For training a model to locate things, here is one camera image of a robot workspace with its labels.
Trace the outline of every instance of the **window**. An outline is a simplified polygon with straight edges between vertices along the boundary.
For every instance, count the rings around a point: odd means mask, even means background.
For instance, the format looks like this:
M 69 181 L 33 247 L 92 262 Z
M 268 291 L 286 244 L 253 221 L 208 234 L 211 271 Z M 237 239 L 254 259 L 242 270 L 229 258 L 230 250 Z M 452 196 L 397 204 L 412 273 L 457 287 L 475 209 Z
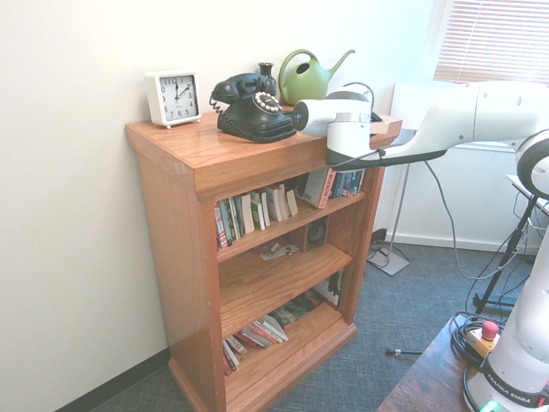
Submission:
M 549 86 L 549 1 L 455 0 L 435 80 Z

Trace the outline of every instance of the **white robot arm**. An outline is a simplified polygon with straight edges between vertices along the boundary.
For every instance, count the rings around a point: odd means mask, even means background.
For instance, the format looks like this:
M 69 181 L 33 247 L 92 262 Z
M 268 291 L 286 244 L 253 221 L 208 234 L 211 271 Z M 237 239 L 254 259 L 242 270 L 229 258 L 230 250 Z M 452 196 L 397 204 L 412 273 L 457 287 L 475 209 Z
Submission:
M 326 164 L 346 171 L 435 159 L 465 142 L 504 142 L 516 151 L 517 174 L 549 199 L 549 88 L 528 82 L 480 82 L 446 91 L 425 115 L 412 140 L 370 148 L 371 105 L 353 91 L 326 100 L 301 100 L 296 130 L 327 136 Z M 498 345 L 469 380 L 471 410 L 547 412 L 549 381 L 549 236 L 516 302 Z

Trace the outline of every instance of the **wooden bookshelf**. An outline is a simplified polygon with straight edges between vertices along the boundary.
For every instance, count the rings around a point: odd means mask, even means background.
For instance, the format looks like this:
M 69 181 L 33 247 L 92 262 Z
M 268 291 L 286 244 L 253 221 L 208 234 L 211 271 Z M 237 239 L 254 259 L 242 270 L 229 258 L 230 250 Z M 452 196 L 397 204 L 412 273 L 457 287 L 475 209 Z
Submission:
M 267 349 L 246 345 L 248 353 L 238 355 L 238 370 L 226 378 L 227 410 L 253 410 L 262 394 L 283 388 L 286 380 L 300 374 L 306 365 L 319 363 L 323 348 L 338 346 L 356 332 L 341 313 L 321 304 L 287 329 L 288 342 Z
M 263 261 L 248 251 L 220 265 L 221 335 L 235 334 L 353 260 L 330 244 Z
M 384 118 L 392 142 L 401 121 Z M 353 323 L 383 169 L 366 171 L 356 197 L 271 222 L 217 250 L 214 203 L 325 167 L 326 138 L 297 135 L 255 144 L 221 133 L 216 115 L 170 130 L 150 122 L 128 124 L 137 153 L 154 261 L 172 357 L 170 370 L 199 412 L 265 410 L 356 334 Z M 329 216 L 324 245 L 263 261 L 253 248 Z M 221 342 L 322 279 L 345 268 L 338 309 L 325 304 L 290 325 L 289 341 L 250 348 L 225 377 Z
M 297 215 L 289 218 L 287 221 L 271 221 L 271 226 L 266 227 L 265 230 L 256 230 L 253 233 L 247 234 L 243 238 L 236 240 L 232 243 L 232 246 L 220 249 L 217 252 L 217 261 L 223 262 L 228 258 L 237 256 L 243 251 L 248 251 L 262 243 L 278 238 L 284 233 L 291 232 L 316 219 L 320 219 L 339 209 L 343 209 L 352 203 L 362 200 L 364 197 L 365 194 L 362 192 L 357 196 L 338 197 L 330 200 L 326 209 L 317 209 L 301 199 L 296 199 L 299 208 L 299 213 Z

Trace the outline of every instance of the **black telephone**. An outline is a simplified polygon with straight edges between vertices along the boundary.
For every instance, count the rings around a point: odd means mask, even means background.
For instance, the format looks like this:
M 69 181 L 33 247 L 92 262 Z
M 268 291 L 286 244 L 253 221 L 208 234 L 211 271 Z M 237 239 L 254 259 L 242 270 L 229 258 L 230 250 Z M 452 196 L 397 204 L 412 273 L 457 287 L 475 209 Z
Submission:
M 218 129 L 257 143 L 276 142 L 293 136 L 292 118 L 275 98 L 275 79 L 244 73 L 218 83 L 209 104 L 219 114 Z M 222 111 L 213 100 L 230 105 Z

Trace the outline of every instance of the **watering can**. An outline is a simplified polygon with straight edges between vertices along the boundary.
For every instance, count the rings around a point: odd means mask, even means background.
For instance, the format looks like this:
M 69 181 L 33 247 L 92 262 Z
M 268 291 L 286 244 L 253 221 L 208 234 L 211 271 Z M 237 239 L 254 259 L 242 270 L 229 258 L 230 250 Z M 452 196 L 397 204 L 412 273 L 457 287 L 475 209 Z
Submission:
M 281 95 L 284 101 L 292 106 L 303 99 L 323 99 L 328 91 L 328 83 L 332 79 L 334 73 L 340 68 L 343 60 L 354 50 L 349 50 L 343 55 L 337 64 L 330 70 L 323 69 L 318 62 L 317 57 L 306 49 L 299 49 L 289 54 L 281 66 L 281 72 L 278 75 L 278 84 L 281 88 Z M 286 66 L 294 57 L 299 54 L 306 54 L 311 57 L 306 63 L 302 63 L 295 67 L 285 81 L 284 75 Z

